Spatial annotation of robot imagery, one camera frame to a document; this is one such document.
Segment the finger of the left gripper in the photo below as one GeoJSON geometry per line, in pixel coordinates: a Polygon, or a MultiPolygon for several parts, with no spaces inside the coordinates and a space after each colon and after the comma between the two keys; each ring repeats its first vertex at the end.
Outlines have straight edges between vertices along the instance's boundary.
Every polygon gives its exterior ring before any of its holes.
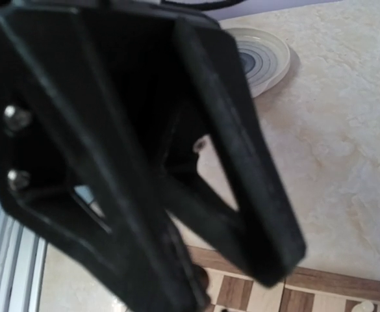
{"type": "Polygon", "coordinates": [[[133,311],[203,311],[113,81],[120,12],[0,7],[0,201],[133,311]]]}
{"type": "Polygon", "coordinates": [[[238,207],[228,207],[197,175],[186,182],[164,177],[164,204],[239,270],[272,287],[304,258],[306,244],[260,130],[235,39],[179,18],[172,40],[238,207]]]}

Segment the front aluminium rail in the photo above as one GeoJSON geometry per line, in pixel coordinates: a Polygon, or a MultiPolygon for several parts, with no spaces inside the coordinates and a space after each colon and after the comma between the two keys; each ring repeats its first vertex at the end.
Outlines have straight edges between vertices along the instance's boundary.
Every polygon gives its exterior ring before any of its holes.
{"type": "Polygon", "coordinates": [[[47,243],[0,204],[0,311],[37,311],[47,243]]]}

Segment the wooden chess board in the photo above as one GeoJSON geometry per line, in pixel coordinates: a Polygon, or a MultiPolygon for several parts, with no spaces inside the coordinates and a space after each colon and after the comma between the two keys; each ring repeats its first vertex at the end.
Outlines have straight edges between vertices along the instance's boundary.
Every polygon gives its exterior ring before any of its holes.
{"type": "Polygon", "coordinates": [[[380,311],[380,281],[297,268],[266,288],[213,250],[189,250],[209,275],[208,311],[352,311],[363,302],[380,311]]]}

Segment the grey silicone round lid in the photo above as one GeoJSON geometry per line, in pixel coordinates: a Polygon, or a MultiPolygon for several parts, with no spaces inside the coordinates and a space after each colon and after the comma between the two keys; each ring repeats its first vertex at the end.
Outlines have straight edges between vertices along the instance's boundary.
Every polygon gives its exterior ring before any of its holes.
{"type": "Polygon", "coordinates": [[[276,35],[249,27],[229,28],[227,32],[236,40],[253,98],[273,88],[288,73],[290,48],[276,35]]]}

